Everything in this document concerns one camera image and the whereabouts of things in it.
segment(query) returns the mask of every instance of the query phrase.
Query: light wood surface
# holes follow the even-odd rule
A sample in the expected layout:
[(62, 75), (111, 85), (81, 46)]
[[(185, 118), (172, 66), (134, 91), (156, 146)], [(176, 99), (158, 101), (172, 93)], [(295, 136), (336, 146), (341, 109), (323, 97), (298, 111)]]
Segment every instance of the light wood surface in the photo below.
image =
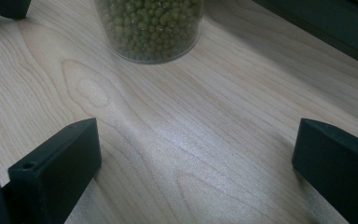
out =
[(358, 136), (358, 62), (247, 0), (207, 0), (184, 57), (116, 56), (89, 0), (0, 18), (0, 183), (98, 120), (103, 167), (67, 223), (346, 223), (292, 169), (301, 118)]

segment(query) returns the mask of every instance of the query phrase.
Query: wooden table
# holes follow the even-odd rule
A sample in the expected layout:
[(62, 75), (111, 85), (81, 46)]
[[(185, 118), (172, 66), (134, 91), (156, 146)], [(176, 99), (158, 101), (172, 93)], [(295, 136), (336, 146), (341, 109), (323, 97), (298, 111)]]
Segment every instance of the wooden table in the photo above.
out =
[(358, 62), (251, 1), (206, 1), (196, 47), (160, 65), (115, 55), (89, 0), (0, 17), (0, 183), (92, 117), (103, 167), (67, 223), (346, 222), (291, 157), (301, 118), (358, 136)]

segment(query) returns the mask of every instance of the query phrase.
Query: small hole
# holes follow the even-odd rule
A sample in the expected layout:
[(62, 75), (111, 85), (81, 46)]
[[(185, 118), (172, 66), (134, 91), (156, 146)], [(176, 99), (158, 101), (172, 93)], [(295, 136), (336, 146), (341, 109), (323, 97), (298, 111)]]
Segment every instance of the small hole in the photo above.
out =
[(28, 169), (33, 168), (34, 166), (36, 166), (36, 162), (34, 162), (34, 161), (28, 161), (27, 163), (25, 163), (25, 164), (22, 165), (22, 169), (28, 170)]

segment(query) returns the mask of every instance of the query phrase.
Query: black plastic piece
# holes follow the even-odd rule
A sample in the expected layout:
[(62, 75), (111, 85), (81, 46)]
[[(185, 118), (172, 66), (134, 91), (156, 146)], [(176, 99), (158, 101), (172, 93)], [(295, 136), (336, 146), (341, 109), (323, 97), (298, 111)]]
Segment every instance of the black plastic piece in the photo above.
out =
[(358, 223), (358, 138), (339, 128), (302, 119), (294, 168), (350, 223)]
[(358, 2), (253, 0), (358, 60)]
[(66, 126), (8, 169), (0, 224), (62, 224), (101, 167), (96, 119)]
[(0, 0), (0, 16), (23, 19), (27, 15), (31, 0)]

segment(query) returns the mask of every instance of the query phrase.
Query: clear plastic container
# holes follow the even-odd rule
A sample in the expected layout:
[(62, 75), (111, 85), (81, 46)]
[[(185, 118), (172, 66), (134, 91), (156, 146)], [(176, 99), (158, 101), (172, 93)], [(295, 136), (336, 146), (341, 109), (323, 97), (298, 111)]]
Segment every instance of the clear plastic container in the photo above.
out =
[(187, 53), (200, 35), (203, 0), (95, 0), (118, 55), (163, 63)]

